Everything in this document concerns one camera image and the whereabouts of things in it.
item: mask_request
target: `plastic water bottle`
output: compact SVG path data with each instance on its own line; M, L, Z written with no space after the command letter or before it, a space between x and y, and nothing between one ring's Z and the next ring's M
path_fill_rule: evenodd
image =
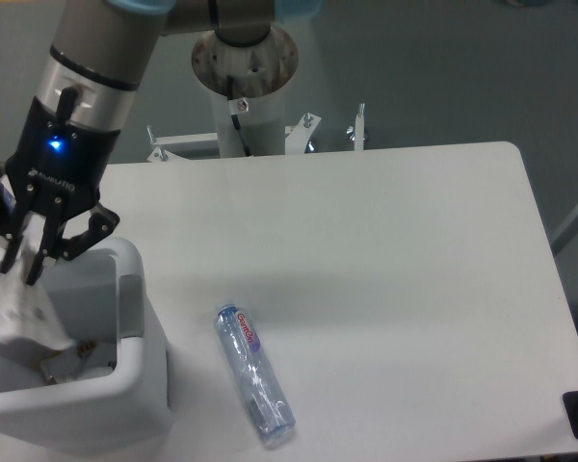
M250 418L264 443L277 442L296 419L247 314L233 303L219 308L214 326Z

